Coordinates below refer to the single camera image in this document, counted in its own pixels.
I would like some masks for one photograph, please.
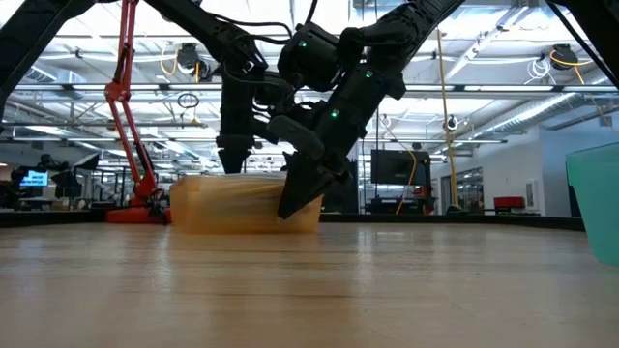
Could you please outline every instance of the white ceiling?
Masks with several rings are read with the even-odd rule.
[[[2,0],[3,12],[0,14],[0,22],[4,22],[16,8],[20,0]],[[226,0],[204,1],[202,8],[206,11],[226,15],[244,21],[280,21],[291,27],[297,22],[305,20],[310,6],[310,0]],[[475,44],[485,33],[495,28],[497,21],[509,10],[509,1],[490,1],[493,5],[476,6],[474,2],[467,1],[451,17],[445,20],[440,29],[445,33],[443,38],[444,54],[449,61],[445,69],[449,71],[454,61],[466,52],[471,45]],[[95,5],[86,14],[79,18],[68,21],[58,36],[48,46],[37,62],[42,69],[57,71],[60,69],[70,70],[83,76],[89,83],[106,83],[111,78],[115,69],[115,50],[117,47],[117,35],[119,30],[120,2],[111,4]],[[338,34],[348,26],[368,25],[375,22],[374,9],[369,7],[365,14],[351,8],[348,0],[321,0],[313,19],[326,30]],[[261,35],[281,36],[280,28],[246,28],[248,31]],[[195,42],[183,29],[176,24],[169,23],[144,1],[137,8],[136,20],[136,59],[151,60],[151,62],[136,63],[133,74],[133,82],[149,83],[163,82],[160,68],[162,50],[165,55],[171,57],[180,44]],[[524,58],[535,59],[542,51],[549,52],[553,44],[571,44],[574,51],[583,59],[587,59],[586,53],[578,46],[575,40],[567,32],[559,20],[549,14],[548,8],[540,8],[533,11],[517,25],[508,31],[502,32],[491,42],[485,45],[474,59],[465,65],[448,83],[461,84],[523,84],[531,77],[527,72],[530,61],[522,62]],[[259,47],[275,68],[279,55],[279,46],[260,43]],[[79,49],[82,54],[92,58],[77,59],[73,55]],[[208,54],[202,46],[199,48],[204,54]],[[404,72],[406,83],[437,83],[439,81],[438,62],[428,57],[437,49],[435,35],[430,36],[423,44],[416,58]],[[172,67],[171,60],[163,62],[168,69]],[[596,67],[594,64],[584,67],[583,72],[588,74]],[[574,84],[574,72],[551,72],[558,84]],[[181,72],[173,76],[167,76],[172,82],[191,82],[191,79]],[[550,83],[547,80],[534,80],[531,83]],[[207,136],[214,135],[219,129],[219,108],[217,93],[212,98],[206,98],[195,110],[195,118],[208,126],[206,129],[159,129],[161,135],[168,136]],[[494,100],[476,95],[471,99],[449,99],[447,102],[448,112],[455,114],[461,120],[469,121],[468,127],[480,127],[492,118],[515,107],[525,100]],[[37,103],[36,94],[15,93],[15,97],[22,101]],[[312,100],[312,97],[300,93],[299,98]],[[182,113],[172,98],[168,107],[173,109],[176,121]],[[90,104],[80,101],[75,102],[76,110],[81,113]],[[50,111],[67,115],[70,105],[45,103],[42,107]],[[172,116],[162,102],[134,103],[132,105],[134,116],[138,122],[173,122]],[[393,132],[407,135],[420,135],[428,137],[440,137],[442,132],[443,104],[440,99],[430,98],[405,98],[401,101],[386,99],[380,105],[380,113],[386,114],[390,120]],[[85,113],[81,121],[97,122],[110,119],[110,113],[106,106],[97,108],[96,112]],[[190,112],[185,116],[185,122],[193,118]],[[370,134],[375,131],[375,126],[368,125]],[[113,133],[102,129],[86,129],[101,136],[111,136]],[[379,130],[382,136],[384,129]],[[208,147],[209,154],[213,153],[212,146],[198,147],[196,144],[187,144],[198,153]]]

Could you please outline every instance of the monitor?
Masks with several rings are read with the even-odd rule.
[[[28,170],[28,175],[21,180],[19,185],[27,188],[42,188],[47,186],[47,181],[48,172]]]
[[[412,185],[428,186],[430,157],[427,152],[412,151],[417,169]],[[413,159],[407,151],[372,150],[371,182],[373,184],[407,185],[413,170]]]

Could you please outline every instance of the wooden table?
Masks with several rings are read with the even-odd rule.
[[[0,347],[619,347],[583,233],[324,224],[0,230]]]

